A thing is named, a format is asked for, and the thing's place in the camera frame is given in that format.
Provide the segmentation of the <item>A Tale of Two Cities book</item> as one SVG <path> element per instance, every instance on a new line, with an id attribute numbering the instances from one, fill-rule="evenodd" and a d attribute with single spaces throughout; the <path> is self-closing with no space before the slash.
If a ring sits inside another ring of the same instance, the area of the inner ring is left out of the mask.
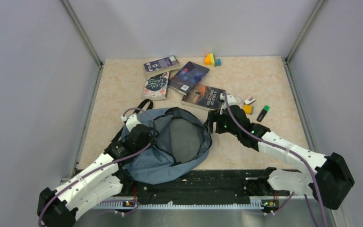
<path id="1" fill-rule="evenodd" d="M 197 84 L 186 96 L 183 96 L 181 104 L 206 111 L 216 110 L 222 105 L 220 95 L 224 92 L 225 90 L 220 88 Z"/>

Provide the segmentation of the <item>blue-grey student backpack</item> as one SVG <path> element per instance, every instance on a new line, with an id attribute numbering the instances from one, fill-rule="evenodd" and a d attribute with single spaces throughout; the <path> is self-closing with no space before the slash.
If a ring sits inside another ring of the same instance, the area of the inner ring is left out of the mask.
<path id="1" fill-rule="evenodd" d="M 154 119 L 154 145 L 125 165 L 131 177 L 147 184 L 173 181 L 198 167 L 209 155 L 212 138 L 204 123 L 191 112 L 179 108 L 153 108 L 145 99 L 134 111 L 139 121 L 151 126 Z"/>

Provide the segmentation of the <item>dark blue bokeh book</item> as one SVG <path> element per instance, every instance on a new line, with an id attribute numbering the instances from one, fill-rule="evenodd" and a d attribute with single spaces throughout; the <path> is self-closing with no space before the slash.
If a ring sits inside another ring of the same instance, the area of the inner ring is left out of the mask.
<path id="1" fill-rule="evenodd" d="M 209 71 L 209 68 L 189 61 L 170 78 L 169 86 L 183 95 L 188 95 Z"/>

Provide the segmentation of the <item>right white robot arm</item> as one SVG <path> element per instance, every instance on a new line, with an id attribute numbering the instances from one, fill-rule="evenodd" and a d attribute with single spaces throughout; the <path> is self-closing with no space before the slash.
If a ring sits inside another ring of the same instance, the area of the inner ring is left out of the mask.
<path id="1" fill-rule="evenodd" d="M 338 153 L 325 155 L 293 144 L 270 128 L 253 123 L 238 106 L 211 110 L 204 125 L 210 132 L 230 133 L 245 147 L 271 155 L 294 171 L 268 167 L 258 182 L 259 191 L 291 191 L 313 196 L 324 207 L 337 210 L 355 181 L 345 159 Z"/>

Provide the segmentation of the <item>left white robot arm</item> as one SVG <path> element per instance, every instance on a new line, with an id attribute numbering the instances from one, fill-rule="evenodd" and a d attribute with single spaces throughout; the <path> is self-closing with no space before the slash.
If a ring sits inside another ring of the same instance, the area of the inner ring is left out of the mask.
<path id="1" fill-rule="evenodd" d="M 124 126 L 128 134 L 118 134 L 98 158 L 67 182 L 39 194 L 38 226 L 72 227 L 87 211 L 105 199 L 128 195 L 133 180 L 124 166 L 154 145 L 156 125 L 136 123 Z"/>

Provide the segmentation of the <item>orange pencil sharpener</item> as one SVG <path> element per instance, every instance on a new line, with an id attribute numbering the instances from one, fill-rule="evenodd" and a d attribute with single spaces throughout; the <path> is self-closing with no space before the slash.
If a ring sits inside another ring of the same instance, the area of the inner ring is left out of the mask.
<path id="1" fill-rule="evenodd" d="M 254 107 L 253 107 L 253 106 L 251 106 L 251 105 L 244 105 L 244 106 L 243 106 L 243 110 L 244 110 L 244 112 L 245 112 L 246 114 L 248 114 L 248 115 L 252 115 L 252 114 L 253 114 L 253 109 L 254 109 Z"/>

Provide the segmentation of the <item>green and black highlighter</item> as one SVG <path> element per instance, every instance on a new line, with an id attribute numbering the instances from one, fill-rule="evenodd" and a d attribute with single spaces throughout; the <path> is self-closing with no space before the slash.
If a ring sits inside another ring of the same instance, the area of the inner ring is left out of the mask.
<path id="1" fill-rule="evenodd" d="M 257 121 L 258 122 L 262 122 L 264 117 L 266 116 L 266 114 L 268 113 L 268 111 L 270 110 L 270 106 L 265 105 L 263 107 L 263 109 L 261 110 L 261 112 L 259 113 L 258 117 L 257 117 Z"/>

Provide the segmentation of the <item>floral Little Women book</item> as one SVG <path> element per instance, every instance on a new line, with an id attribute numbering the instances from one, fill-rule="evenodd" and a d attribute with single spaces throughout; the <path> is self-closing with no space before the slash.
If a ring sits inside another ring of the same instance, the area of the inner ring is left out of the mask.
<path id="1" fill-rule="evenodd" d="M 170 72 L 164 72 L 156 76 L 150 77 L 145 82 L 145 87 L 142 91 L 141 97 L 143 99 L 166 100 L 169 84 Z"/>

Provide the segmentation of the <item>colourful sticky note stack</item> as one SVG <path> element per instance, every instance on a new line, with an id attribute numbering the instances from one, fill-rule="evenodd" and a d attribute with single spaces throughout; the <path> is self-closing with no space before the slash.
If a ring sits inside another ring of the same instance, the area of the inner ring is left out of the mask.
<path id="1" fill-rule="evenodd" d="M 214 54 L 207 53 L 205 56 L 204 64 L 217 67 L 222 65 L 222 61 L 220 58 L 216 58 Z"/>

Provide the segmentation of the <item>purple paperback book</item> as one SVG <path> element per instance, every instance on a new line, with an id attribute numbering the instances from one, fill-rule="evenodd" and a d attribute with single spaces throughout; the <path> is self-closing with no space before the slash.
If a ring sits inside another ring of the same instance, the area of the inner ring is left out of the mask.
<path id="1" fill-rule="evenodd" d="M 165 58 L 144 63 L 143 66 L 145 74 L 148 76 L 177 69 L 180 66 L 180 62 L 174 55 L 171 55 Z"/>

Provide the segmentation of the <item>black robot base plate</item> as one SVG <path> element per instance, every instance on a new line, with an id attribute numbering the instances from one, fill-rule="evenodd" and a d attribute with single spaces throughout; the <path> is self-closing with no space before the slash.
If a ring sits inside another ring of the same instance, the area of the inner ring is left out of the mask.
<path id="1" fill-rule="evenodd" d="M 249 204 L 258 197 L 279 199 L 289 191 L 275 191 L 260 176 L 261 170 L 193 170 L 161 184 L 133 181 L 111 200 L 136 199 L 142 205 Z"/>

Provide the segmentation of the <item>aluminium frame rail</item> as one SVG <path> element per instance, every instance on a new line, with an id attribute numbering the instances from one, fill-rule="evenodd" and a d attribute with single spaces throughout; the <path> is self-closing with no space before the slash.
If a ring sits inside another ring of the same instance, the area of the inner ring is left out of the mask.
<path id="1" fill-rule="evenodd" d="M 318 226 L 331 221 L 352 182 L 322 180 L 326 193 L 319 204 L 309 178 L 273 189 L 268 170 L 198 170 L 160 184 L 134 181 L 127 173 L 73 178 L 40 193 L 38 216 L 48 227 L 71 227 L 90 209 L 101 207 L 132 214 L 137 210 L 247 210 L 250 215 L 276 216 L 285 226 Z"/>

